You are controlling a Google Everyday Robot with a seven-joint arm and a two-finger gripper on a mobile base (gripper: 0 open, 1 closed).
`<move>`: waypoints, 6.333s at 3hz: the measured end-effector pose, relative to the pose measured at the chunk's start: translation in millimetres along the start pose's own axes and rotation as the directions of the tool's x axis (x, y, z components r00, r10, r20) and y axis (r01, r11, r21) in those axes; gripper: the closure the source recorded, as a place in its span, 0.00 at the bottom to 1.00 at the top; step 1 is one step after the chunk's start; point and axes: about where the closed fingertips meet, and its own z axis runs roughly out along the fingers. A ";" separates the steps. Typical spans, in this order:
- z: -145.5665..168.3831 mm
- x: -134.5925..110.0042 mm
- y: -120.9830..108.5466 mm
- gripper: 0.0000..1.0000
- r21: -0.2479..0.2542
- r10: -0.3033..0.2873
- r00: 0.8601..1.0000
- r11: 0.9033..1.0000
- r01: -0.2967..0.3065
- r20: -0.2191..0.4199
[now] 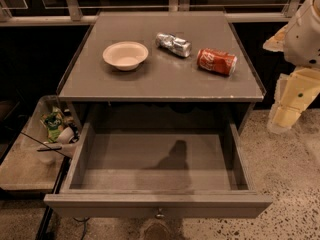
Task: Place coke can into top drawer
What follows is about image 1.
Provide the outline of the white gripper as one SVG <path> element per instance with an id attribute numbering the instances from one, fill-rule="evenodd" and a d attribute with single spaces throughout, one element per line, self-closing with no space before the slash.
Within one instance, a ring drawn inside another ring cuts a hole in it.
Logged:
<path id="1" fill-rule="evenodd" d="M 266 40 L 263 48 L 271 52 L 283 52 L 286 34 L 287 25 Z M 296 67 L 290 75 L 281 74 L 276 84 L 275 103 L 268 117 L 268 130 L 275 134 L 290 130 L 319 93 L 319 70 Z"/>

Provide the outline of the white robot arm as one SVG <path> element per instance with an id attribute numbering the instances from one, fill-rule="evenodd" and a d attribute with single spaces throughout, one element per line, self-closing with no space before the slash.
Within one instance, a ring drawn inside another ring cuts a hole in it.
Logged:
<path id="1" fill-rule="evenodd" d="M 295 66 L 277 80 L 268 130 L 280 134 L 291 129 L 320 94 L 320 0 L 305 0 L 290 21 L 263 44 L 282 52 Z"/>

